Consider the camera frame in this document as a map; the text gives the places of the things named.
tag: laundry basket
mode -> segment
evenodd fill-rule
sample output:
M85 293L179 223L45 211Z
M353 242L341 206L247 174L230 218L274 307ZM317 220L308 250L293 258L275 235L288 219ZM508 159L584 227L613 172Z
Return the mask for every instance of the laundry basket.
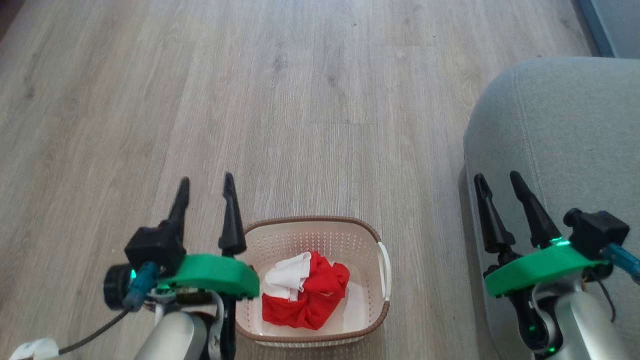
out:
M377 329L387 316L391 296L389 255L376 231L354 218L280 218L245 230L247 250L237 258L260 277L275 263L305 251L318 251L351 273L346 296L318 330L277 326L262 320L262 299L236 307L236 329L244 337L273 347L327 347L352 343Z

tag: basket handle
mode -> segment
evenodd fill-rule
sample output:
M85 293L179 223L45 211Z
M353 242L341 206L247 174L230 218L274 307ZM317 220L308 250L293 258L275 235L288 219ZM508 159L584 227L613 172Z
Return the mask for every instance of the basket handle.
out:
M385 297L385 301L389 301L391 297L391 261L385 244L379 241L378 247L380 248L378 252L378 268L380 269L380 280L382 281L382 296Z

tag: green plastic part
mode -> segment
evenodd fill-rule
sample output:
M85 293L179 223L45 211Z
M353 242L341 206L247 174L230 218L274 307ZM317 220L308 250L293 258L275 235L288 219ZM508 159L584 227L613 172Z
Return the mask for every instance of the green plastic part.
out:
M585 258L568 241L557 241L553 246L504 265L488 275L484 282L489 295L496 297L606 263Z
M158 287L212 290L240 299L258 297L258 275L242 261L214 254L193 254L184 258L177 274L160 279Z

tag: black cable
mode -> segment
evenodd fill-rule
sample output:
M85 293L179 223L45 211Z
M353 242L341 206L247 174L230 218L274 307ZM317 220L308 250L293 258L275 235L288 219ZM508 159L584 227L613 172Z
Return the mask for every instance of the black cable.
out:
M79 347L83 347L85 346L87 343L89 343L91 340L97 338L98 336L100 336L103 332L109 330L110 327L114 326L117 322L119 322L120 320L122 320L123 317L125 317L128 313L129 313L130 309L124 309L122 310L122 312L120 314L118 314L118 316L114 317L112 321L108 322L105 326L101 327L100 329L96 330L93 334L87 336L86 338L78 341L75 344L69 345L65 348L62 348L58 351L58 355L62 355L62 354L66 354L67 352L71 352Z
M611 296L609 295L609 291L607 290L607 288L604 287L604 284L602 283L600 278L596 276L596 274L593 272L592 269L589 269L588 271L589 273L591 273L591 276L595 279L598 285L600 285L600 288L602 289L602 293L604 294L604 297L609 302L609 306L611 307L611 322L613 323L614 321L616 321L616 307L613 306L613 301L611 301Z

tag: basket rim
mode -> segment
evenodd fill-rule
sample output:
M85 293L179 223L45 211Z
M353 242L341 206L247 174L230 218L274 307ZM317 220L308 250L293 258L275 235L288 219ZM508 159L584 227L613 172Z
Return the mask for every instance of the basket rim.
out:
M246 235L250 231L267 225L275 225L275 224L286 224L289 222L347 222L350 224L359 225L364 227L370 234L373 236L376 243L381 243L380 235L376 232L376 230L371 227L371 225L366 222L351 217L329 217L329 216L307 216L307 217L284 217L284 218L274 218L269 220L261 220L254 223L251 223L244 229L244 234ZM368 327L358 330L345 332L342 334L334 334L334 335L321 335L321 336L264 336L264 335L256 335L252 332L248 332L245 330L242 325L238 323L236 320L236 329L240 333L240 335L244 336L249 340L254 341L263 341L270 343L319 343L325 341L340 341L351 338L359 338L361 336L365 336L373 331L375 331L382 322L387 317L387 313L389 311L389 301L385 301L382 305L382 311L380 311L380 316L376 319L374 323L369 325Z

